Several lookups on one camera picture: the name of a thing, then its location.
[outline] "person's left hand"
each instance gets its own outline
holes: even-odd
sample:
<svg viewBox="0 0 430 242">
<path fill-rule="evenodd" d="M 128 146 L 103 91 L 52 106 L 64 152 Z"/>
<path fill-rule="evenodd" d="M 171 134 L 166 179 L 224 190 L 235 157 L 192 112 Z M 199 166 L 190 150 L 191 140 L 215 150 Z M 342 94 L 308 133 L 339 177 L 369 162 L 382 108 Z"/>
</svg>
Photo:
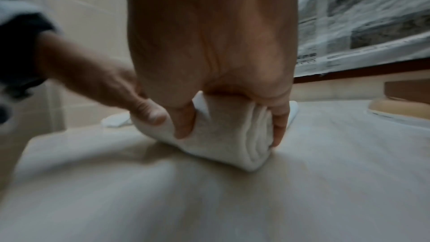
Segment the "person's left hand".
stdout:
<svg viewBox="0 0 430 242">
<path fill-rule="evenodd" d="M 167 117 L 162 108 L 146 99 L 131 65 L 109 60 L 52 32 L 38 37 L 35 61 L 47 78 L 103 105 L 129 110 L 153 125 Z"/>
</svg>

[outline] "rolled white towel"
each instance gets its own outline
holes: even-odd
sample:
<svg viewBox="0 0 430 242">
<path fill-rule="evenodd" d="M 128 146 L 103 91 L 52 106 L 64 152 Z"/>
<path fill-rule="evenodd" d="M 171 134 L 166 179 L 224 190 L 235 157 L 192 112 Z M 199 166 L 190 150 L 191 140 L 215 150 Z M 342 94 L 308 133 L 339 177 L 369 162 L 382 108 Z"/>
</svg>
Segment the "rolled white towel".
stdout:
<svg viewBox="0 0 430 242">
<path fill-rule="evenodd" d="M 197 109 L 193 132 L 185 139 L 174 137 L 169 118 L 151 126 L 132 116 L 143 134 L 178 147 L 194 156 L 230 164 L 245 171 L 260 168 L 271 153 L 273 126 L 267 107 L 237 96 L 215 96 L 198 93 L 193 99 Z M 290 101 L 288 125 L 298 112 Z"/>
</svg>

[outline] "hand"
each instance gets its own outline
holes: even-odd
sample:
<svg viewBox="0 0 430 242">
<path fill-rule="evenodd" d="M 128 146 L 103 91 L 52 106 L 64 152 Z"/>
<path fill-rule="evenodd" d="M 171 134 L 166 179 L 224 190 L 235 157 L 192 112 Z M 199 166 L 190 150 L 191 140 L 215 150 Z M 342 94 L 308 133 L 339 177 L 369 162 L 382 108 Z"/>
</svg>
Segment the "hand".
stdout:
<svg viewBox="0 0 430 242">
<path fill-rule="evenodd" d="M 166 112 L 142 93 L 132 67 L 108 60 L 52 32 L 37 41 L 36 63 L 47 78 L 103 105 L 129 110 L 142 121 L 159 125 Z"/>
<path fill-rule="evenodd" d="M 284 135 L 297 59 L 297 0 L 128 0 L 129 47 L 144 91 L 176 137 L 193 129 L 192 98 L 239 94 L 267 106 Z"/>
</svg>

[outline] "countertop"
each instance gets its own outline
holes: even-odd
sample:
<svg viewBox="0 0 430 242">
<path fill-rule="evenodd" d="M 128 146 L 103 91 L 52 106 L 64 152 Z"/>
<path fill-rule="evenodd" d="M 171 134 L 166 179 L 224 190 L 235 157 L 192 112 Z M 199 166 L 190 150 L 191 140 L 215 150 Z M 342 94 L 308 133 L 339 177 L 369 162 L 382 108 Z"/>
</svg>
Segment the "countertop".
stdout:
<svg viewBox="0 0 430 242">
<path fill-rule="evenodd" d="M 299 103 L 254 173 L 133 127 L 35 138 L 0 206 L 0 240 L 429 241 L 430 130 L 368 103 Z"/>
</svg>

